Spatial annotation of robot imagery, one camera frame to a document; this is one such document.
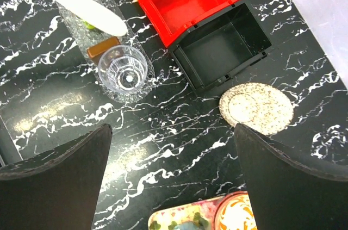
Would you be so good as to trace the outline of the clear plastic cup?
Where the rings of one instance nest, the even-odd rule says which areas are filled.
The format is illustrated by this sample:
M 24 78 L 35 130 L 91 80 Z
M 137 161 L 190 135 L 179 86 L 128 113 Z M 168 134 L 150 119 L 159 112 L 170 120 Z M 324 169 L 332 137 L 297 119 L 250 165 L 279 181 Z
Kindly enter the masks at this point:
M 117 45 L 105 51 L 98 62 L 98 76 L 112 92 L 131 94 L 139 91 L 148 74 L 143 53 L 132 46 Z

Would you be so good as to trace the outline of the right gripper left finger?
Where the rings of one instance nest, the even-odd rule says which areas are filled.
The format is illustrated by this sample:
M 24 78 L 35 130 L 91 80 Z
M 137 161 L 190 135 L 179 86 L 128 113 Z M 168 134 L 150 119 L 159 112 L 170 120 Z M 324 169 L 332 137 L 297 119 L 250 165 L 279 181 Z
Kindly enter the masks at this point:
M 91 229 L 113 131 L 93 131 L 1 168 L 1 229 Z

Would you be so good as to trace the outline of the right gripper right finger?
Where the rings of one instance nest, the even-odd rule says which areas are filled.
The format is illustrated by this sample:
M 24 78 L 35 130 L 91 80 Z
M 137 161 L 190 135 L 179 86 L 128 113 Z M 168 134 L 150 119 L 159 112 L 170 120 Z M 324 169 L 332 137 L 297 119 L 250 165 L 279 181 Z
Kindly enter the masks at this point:
M 347 166 L 241 123 L 234 142 L 258 229 L 347 229 Z

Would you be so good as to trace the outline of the white toothbrush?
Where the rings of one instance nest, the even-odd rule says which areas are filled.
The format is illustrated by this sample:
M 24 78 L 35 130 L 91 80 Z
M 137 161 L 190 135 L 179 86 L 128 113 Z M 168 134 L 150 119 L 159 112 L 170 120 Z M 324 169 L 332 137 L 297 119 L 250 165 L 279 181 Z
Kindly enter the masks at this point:
M 94 0 L 55 0 L 87 23 L 112 36 L 124 36 L 128 28 L 121 17 Z

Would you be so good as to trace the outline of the clear acrylic toothbrush holder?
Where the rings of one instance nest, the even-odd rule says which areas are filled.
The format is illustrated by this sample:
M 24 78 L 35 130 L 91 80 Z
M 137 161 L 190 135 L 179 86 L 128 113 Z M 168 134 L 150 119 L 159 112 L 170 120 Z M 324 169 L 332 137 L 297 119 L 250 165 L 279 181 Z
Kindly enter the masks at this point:
M 94 1 L 116 12 L 116 3 L 114 0 Z M 97 65 L 101 55 L 106 50 L 120 44 L 117 37 L 104 33 L 89 23 L 84 22 L 61 4 L 57 3 L 57 6 L 64 24 L 87 61 Z

